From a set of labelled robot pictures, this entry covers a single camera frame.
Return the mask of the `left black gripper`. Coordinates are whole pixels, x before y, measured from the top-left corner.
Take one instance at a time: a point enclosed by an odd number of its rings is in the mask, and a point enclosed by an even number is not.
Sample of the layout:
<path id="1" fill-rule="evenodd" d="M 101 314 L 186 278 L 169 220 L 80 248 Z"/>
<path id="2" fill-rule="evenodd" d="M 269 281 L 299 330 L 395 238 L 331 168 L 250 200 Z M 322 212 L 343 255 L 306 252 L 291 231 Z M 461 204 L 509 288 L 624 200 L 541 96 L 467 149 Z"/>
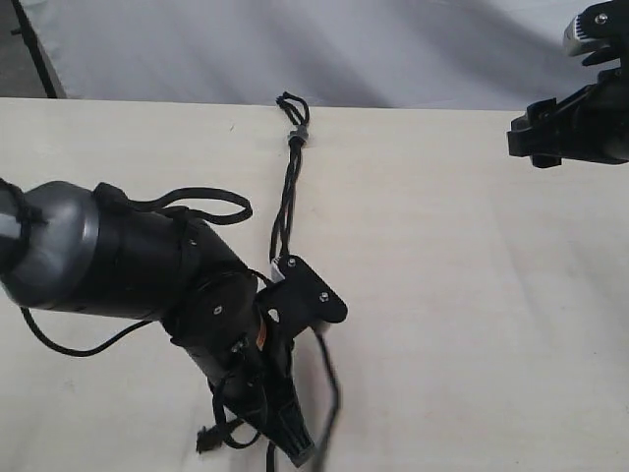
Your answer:
<path id="1" fill-rule="evenodd" d="M 209 377 L 216 429 L 231 433 L 247 424 L 280 448 L 294 466 L 315 452 L 293 379 L 294 342 L 268 334 L 262 343 L 241 336 L 218 357 Z"/>

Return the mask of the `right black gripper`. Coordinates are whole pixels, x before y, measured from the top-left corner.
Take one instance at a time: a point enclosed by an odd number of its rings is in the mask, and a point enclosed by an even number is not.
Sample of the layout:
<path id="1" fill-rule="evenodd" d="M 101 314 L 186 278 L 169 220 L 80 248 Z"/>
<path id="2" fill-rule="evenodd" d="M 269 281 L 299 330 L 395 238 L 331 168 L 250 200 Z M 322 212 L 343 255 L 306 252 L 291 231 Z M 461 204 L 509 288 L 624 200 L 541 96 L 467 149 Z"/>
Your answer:
<path id="1" fill-rule="evenodd" d="M 560 166 L 564 159 L 626 164 L 628 75 L 620 68 L 603 71 L 570 104 L 557 106 L 556 98 L 532 103 L 506 136 L 509 155 L 530 156 L 538 169 Z"/>

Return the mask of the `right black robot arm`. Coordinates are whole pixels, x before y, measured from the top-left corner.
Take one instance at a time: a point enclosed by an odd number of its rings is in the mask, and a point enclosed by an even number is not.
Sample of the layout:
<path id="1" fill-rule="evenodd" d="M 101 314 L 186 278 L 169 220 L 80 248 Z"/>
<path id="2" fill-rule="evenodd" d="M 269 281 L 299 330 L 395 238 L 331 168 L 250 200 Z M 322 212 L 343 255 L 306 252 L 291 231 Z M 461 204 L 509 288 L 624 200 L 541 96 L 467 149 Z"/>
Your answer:
<path id="1" fill-rule="evenodd" d="M 540 169 L 565 160 L 626 164 L 628 78 L 620 68 L 604 70 L 561 100 L 532 103 L 511 121 L 506 139 L 509 155 L 528 157 Z"/>

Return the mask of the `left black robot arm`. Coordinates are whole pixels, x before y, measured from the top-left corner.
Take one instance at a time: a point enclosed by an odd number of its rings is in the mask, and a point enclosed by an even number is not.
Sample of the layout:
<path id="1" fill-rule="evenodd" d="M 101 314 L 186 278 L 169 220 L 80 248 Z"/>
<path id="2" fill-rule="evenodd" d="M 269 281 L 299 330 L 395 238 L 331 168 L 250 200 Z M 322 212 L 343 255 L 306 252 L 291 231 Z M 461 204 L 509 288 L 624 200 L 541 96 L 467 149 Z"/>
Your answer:
<path id="1" fill-rule="evenodd" d="M 207 379 L 220 431 L 232 413 L 295 465 L 315 452 L 291 368 L 292 342 L 264 283 L 216 234 L 252 215 L 207 187 L 134 201 L 109 184 L 1 186 L 1 284 L 24 313 L 158 323 Z"/>

